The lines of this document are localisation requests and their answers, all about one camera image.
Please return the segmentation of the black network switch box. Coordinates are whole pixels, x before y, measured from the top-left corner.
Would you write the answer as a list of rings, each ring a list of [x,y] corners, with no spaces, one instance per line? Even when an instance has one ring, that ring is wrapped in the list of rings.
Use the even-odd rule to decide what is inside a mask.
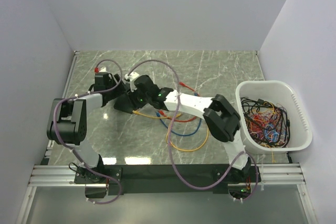
[[[114,103],[113,108],[115,110],[132,114],[134,110],[136,110],[136,106],[132,100],[132,96],[130,94],[124,93],[120,97],[118,97]]]

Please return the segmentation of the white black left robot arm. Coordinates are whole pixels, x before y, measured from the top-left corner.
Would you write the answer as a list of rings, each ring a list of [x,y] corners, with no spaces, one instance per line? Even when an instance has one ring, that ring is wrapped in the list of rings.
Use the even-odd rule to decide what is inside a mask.
[[[104,180],[106,170],[102,157],[87,139],[87,116],[125,94],[129,87],[118,74],[98,72],[86,94],[52,102],[47,137],[69,149],[79,161],[79,172],[86,170],[94,183]]]

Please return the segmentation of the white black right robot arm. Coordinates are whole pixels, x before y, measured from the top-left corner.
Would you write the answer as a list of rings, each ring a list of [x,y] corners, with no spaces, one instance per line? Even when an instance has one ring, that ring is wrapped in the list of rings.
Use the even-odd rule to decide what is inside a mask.
[[[148,103],[158,110],[178,110],[203,119],[211,135],[224,144],[232,165],[232,178],[242,182],[249,176],[251,161],[240,137],[240,116],[224,96],[199,97],[171,88],[159,88],[149,76],[136,72],[126,74],[125,80],[139,102]]]

